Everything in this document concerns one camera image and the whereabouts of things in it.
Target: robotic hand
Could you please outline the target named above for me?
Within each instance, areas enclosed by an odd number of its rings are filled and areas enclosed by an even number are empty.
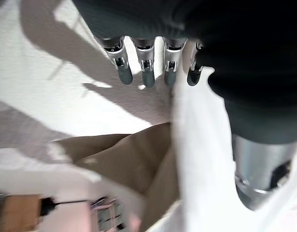
[[[208,82],[225,99],[235,181],[243,204],[258,209],[289,177],[297,151],[297,3],[269,0],[73,0],[128,85],[123,38],[136,47],[143,82],[152,87],[154,40],[165,41],[165,83],[175,83],[186,38],[198,41],[187,82]]]

